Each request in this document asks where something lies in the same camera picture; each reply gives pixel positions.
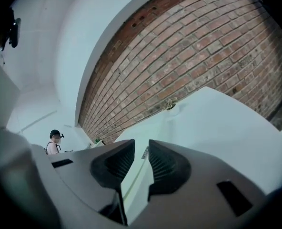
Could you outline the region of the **white table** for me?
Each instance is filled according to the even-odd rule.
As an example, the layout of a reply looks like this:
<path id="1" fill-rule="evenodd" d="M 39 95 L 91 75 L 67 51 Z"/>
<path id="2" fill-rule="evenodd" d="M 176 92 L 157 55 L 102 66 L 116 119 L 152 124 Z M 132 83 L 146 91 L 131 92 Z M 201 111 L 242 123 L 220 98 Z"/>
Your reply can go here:
<path id="1" fill-rule="evenodd" d="M 127 128 L 119 139 L 135 141 L 135 160 L 122 182 L 123 193 L 132 187 L 151 139 L 216 156 L 265 194 L 282 187 L 282 132 L 251 108 L 209 87 Z"/>

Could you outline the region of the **small succulent plant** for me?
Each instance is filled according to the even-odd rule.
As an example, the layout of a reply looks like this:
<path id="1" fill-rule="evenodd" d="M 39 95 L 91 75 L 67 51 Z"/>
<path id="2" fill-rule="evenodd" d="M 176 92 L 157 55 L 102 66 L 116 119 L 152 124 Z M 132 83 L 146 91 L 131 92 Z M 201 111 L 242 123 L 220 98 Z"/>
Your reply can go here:
<path id="1" fill-rule="evenodd" d="M 178 101 L 178 98 L 177 98 L 177 97 L 168 99 L 168 100 L 166 101 L 165 106 L 164 106 L 164 110 L 169 111 L 169 110 L 173 109 L 173 108 L 176 106 L 177 101 Z"/>

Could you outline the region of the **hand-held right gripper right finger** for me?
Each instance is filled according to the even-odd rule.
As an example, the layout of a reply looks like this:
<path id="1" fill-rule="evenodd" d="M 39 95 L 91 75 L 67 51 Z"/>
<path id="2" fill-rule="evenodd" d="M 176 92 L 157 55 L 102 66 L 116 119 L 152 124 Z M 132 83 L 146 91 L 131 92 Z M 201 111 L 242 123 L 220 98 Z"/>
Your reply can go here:
<path id="1" fill-rule="evenodd" d="M 133 229 L 243 229 L 266 196 L 221 159 L 150 140 L 154 183 Z"/>

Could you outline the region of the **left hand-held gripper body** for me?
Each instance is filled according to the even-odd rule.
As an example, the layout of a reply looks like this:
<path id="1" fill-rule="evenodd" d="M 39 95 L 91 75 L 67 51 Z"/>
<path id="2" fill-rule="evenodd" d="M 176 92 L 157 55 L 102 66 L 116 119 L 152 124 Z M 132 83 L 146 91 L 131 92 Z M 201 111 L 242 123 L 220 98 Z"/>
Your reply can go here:
<path id="1" fill-rule="evenodd" d="M 28 140 L 7 129 L 20 91 L 0 66 L 0 226 L 60 229 Z"/>

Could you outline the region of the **white side desk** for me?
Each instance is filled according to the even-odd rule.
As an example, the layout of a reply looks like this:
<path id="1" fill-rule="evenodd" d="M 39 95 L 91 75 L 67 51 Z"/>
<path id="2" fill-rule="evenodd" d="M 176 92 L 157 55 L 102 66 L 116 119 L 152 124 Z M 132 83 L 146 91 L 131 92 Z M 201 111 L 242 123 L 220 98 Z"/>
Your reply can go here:
<path id="1" fill-rule="evenodd" d="M 87 149 L 93 149 L 93 148 L 97 148 L 100 146 L 105 146 L 103 140 L 100 140 L 97 143 L 89 143 L 86 147 L 84 148 L 75 148 L 75 149 L 71 149 L 71 150 L 66 150 L 64 151 L 64 153 L 70 153 L 70 152 L 76 152 L 76 151 L 81 151 L 81 150 L 87 150 Z"/>

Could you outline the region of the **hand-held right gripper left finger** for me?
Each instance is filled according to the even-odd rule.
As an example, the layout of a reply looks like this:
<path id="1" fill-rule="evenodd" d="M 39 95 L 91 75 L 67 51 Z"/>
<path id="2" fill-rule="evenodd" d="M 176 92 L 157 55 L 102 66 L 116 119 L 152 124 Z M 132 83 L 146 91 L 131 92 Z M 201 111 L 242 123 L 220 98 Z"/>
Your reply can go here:
<path id="1" fill-rule="evenodd" d="M 121 183 L 135 157 L 135 141 L 49 155 L 49 161 L 65 185 L 87 206 L 126 225 Z"/>

